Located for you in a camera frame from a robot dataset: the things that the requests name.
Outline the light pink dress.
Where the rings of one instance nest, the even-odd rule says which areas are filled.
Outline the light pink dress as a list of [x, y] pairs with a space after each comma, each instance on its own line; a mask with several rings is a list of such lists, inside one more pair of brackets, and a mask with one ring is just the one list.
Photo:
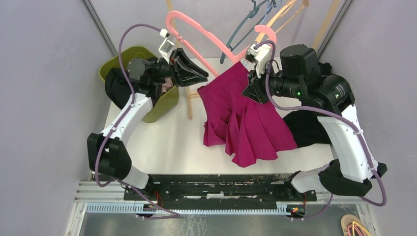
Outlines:
[[164, 82], [162, 83], [161, 92], [166, 93], [168, 92], [172, 87], [174, 86], [174, 83], [171, 78], [165, 78]]

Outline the magenta skirt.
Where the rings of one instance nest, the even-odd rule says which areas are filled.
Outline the magenta skirt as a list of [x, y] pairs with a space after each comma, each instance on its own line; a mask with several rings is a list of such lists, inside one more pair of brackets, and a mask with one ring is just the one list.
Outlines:
[[197, 90], [207, 115], [203, 144], [224, 145], [232, 162], [243, 168], [298, 147], [270, 102], [260, 104], [243, 96], [247, 86], [248, 70], [238, 62]]

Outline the light blue hanger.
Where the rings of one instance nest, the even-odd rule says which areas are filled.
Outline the light blue hanger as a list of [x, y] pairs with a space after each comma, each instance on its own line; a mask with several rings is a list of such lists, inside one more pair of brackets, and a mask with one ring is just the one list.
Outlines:
[[273, 8], [276, 8], [282, 4], [281, 0], [268, 0], [267, 8], [263, 18], [261, 19], [260, 23], [263, 23], [267, 18], [267, 15], [272, 11]]

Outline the beige wooden hanger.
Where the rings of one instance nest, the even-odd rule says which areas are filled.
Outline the beige wooden hanger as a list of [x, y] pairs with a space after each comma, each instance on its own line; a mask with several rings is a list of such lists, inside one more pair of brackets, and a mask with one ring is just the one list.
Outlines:
[[272, 25], [285, 15], [288, 14], [288, 12], [291, 11], [291, 9], [299, 4], [299, 9], [296, 10], [293, 15], [282, 25], [280, 28], [276, 29], [274, 31], [275, 34], [277, 34], [279, 31], [281, 31], [293, 18], [295, 18], [299, 13], [301, 13], [305, 8], [307, 8], [310, 5], [309, 0], [287, 0], [285, 4], [278, 10], [278, 12], [269, 20], [269, 22], [266, 23], [266, 26], [272, 28]]

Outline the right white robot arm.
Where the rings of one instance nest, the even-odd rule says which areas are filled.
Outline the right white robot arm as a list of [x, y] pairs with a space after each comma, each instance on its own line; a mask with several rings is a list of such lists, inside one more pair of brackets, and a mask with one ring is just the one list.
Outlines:
[[320, 168], [292, 174], [284, 187], [285, 197], [296, 201], [305, 192], [316, 190], [364, 199], [375, 179], [385, 198], [382, 176], [387, 166], [376, 161], [369, 150], [349, 82], [333, 74], [329, 64], [320, 63], [316, 51], [306, 45], [282, 49], [278, 71], [272, 67], [274, 52], [273, 43], [254, 44], [247, 50], [245, 58], [255, 63], [255, 68], [248, 74], [243, 95], [261, 104], [272, 102], [274, 96], [297, 99], [301, 103], [297, 110], [316, 116], [335, 154]]

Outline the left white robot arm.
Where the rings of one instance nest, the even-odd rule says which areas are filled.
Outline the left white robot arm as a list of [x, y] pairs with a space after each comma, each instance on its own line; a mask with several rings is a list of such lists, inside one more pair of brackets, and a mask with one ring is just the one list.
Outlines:
[[105, 91], [121, 111], [99, 134], [87, 138], [89, 168], [136, 187], [143, 200], [154, 196], [150, 175], [133, 166], [125, 144], [143, 118], [153, 111], [173, 88], [207, 82], [209, 74], [186, 56], [182, 48], [165, 58], [134, 57], [112, 67], [105, 78]]

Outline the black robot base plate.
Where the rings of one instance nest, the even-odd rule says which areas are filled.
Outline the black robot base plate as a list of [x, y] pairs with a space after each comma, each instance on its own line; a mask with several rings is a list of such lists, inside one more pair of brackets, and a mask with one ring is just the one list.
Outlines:
[[152, 174], [142, 193], [169, 210], [264, 210], [277, 202], [315, 202], [316, 192], [299, 193], [289, 174]]

